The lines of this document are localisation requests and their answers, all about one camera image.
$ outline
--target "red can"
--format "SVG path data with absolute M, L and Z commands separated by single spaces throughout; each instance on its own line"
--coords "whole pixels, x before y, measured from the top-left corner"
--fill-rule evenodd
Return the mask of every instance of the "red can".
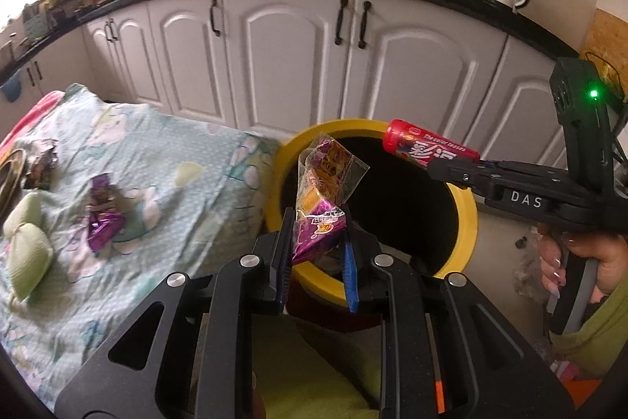
M 388 153 L 408 159 L 423 168 L 435 158 L 464 157 L 477 162 L 480 154 L 412 123 L 392 120 L 382 141 Z

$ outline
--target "light blue blanket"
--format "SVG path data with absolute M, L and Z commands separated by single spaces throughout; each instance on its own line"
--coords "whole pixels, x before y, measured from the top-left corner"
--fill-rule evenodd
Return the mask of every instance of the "light blue blanket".
M 36 154 L 45 138 L 58 141 L 51 189 L 39 192 L 55 258 L 30 297 L 9 307 L 9 244 L 0 238 L 0 342 L 52 409 L 167 274 L 214 273 L 251 250 L 278 144 L 147 105 L 105 104 L 78 84 L 16 147 Z M 102 172 L 119 190 L 126 226 L 96 256 L 86 240 L 86 204 L 90 178 Z

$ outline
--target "blue gripper pad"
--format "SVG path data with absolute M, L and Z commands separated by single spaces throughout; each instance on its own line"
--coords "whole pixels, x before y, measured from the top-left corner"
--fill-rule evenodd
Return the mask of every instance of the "blue gripper pad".
M 342 258 L 342 282 L 345 285 L 345 297 L 349 305 L 349 311 L 356 313 L 359 304 L 356 259 L 354 258 L 349 234 L 345 233 L 343 241 L 345 250 Z

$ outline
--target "candy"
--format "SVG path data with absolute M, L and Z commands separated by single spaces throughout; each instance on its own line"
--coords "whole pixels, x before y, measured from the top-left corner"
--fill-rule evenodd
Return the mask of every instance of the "candy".
M 87 243 L 92 252 L 98 253 L 125 224 L 122 213 L 115 209 L 107 173 L 92 178 L 92 197 L 87 205 L 87 212 Z
M 401 120 L 391 121 L 382 143 L 387 152 L 397 154 L 423 168 L 432 159 L 451 160 L 464 157 L 476 162 L 480 158 L 475 150 Z
M 38 156 L 30 172 L 24 179 L 24 188 L 38 188 L 40 190 L 49 190 L 52 181 L 52 169 L 57 166 L 57 141 L 52 139 L 46 140 L 46 146 L 43 153 Z
M 293 264 L 331 250 L 346 228 L 338 207 L 349 199 L 369 166 L 328 135 L 299 156 Z

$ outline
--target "white cabinet door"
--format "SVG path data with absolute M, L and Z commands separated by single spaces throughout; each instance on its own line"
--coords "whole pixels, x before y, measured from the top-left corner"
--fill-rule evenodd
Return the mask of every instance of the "white cabinet door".
M 340 114 L 353 0 L 224 0 L 237 126 L 280 139 Z
M 550 91 L 554 61 L 508 37 L 464 144 L 483 159 L 565 167 L 563 129 Z
M 25 64 L 18 75 L 21 92 L 17 100 L 9 102 L 0 92 L 0 143 L 14 125 L 26 115 L 42 97 L 36 84 L 30 63 Z
M 363 48 L 360 29 L 365 3 Z M 506 35 L 418 0 L 356 0 L 343 118 L 400 118 L 461 142 Z
M 147 4 L 137 4 L 112 13 L 109 26 L 121 72 L 133 101 L 149 103 L 170 114 L 172 111 L 157 64 Z
M 83 26 L 83 36 L 95 78 L 94 93 L 103 100 L 130 101 L 131 97 L 115 52 L 115 41 L 111 38 L 108 19 L 99 18 Z
M 65 91 L 74 82 L 90 90 L 95 88 L 82 29 L 75 29 L 54 41 L 30 63 L 42 95 L 55 90 Z
M 222 31 L 222 0 L 148 4 L 159 67 L 172 114 L 235 126 Z

